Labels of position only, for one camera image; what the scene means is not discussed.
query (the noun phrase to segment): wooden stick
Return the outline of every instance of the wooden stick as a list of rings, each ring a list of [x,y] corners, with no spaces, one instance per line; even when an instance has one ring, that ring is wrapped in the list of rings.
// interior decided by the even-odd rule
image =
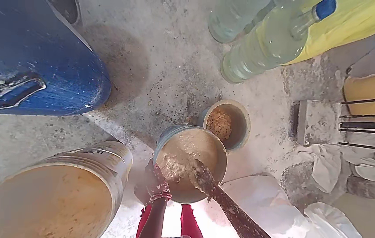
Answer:
[[[270,236],[252,220],[239,206],[217,185],[209,169],[199,160],[194,167],[197,186],[213,198],[222,208],[240,238],[270,238]]]

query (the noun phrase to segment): bottle cap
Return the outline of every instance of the bottle cap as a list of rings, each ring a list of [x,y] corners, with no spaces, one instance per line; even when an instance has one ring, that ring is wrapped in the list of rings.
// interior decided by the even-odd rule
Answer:
[[[315,7],[315,12],[320,20],[330,16],[334,10],[336,10],[336,0],[322,0]]]

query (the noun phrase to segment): black metal rod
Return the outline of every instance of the black metal rod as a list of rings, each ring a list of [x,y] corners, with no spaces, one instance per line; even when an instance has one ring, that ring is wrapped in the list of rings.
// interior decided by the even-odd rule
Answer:
[[[375,117],[375,115],[342,115],[341,118]]]
[[[375,129],[375,122],[341,122],[340,127],[357,129]]]
[[[353,143],[346,143],[346,142],[339,142],[340,145],[347,145],[347,146],[354,146],[354,147],[360,147],[360,148],[367,148],[367,149],[375,149],[375,146],[369,146],[369,145],[362,145],[362,144],[353,144]]]
[[[357,101],[350,101],[350,102],[341,102],[340,104],[342,104],[342,105],[348,105],[348,104],[365,103],[365,102],[375,102],[375,99],[357,100]]]
[[[340,131],[348,131],[348,132],[364,132],[364,133],[375,133],[375,130],[355,130],[355,129],[344,129],[340,128]]]

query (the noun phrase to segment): concrete floor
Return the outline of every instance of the concrete floor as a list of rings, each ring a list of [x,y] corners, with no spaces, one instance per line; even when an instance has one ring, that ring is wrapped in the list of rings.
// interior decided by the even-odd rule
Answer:
[[[215,1],[79,0],[76,29],[106,63],[116,90],[88,117],[134,152],[134,170],[151,158],[156,139],[172,123],[195,124],[198,114],[221,99],[242,103],[251,118],[251,136],[228,157],[225,181],[257,173],[281,178],[300,161],[286,156],[296,148],[289,137],[291,103],[342,100],[345,71],[327,55],[279,67],[243,84],[220,75],[220,60],[232,44],[210,35],[207,18]],[[193,205],[205,237],[236,237],[220,208]],[[130,188],[104,237],[133,237],[140,205]],[[166,211],[163,237],[180,235],[180,206]]]
[[[0,181],[39,159],[110,135],[132,150],[133,181],[152,157],[163,129],[175,122],[195,124],[202,110],[221,99],[242,103],[252,123],[248,143],[229,154],[225,181],[263,172],[281,180],[286,168],[301,162],[288,156],[297,147],[290,137],[292,102],[342,100],[347,67],[375,49],[375,39],[370,39],[358,48],[339,47],[231,85],[219,66],[233,43],[219,44],[207,29],[215,0],[79,3],[81,21],[75,28],[106,63],[116,85],[111,100],[87,117],[0,116]],[[361,70],[353,67],[352,72]],[[129,182],[104,238],[134,237],[141,205],[132,187]],[[205,237],[236,237],[217,204],[202,201],[193,208]],[[179,204],[169,204],[163,237],[180,235],[180,210]]]

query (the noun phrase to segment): blue plastic drum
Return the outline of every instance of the blue plastic drum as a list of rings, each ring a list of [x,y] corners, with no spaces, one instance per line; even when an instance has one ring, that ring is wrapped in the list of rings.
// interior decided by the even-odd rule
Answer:
[[[0,114],[81,114],[110,92],[104,63],[45,0],[0,0]]]

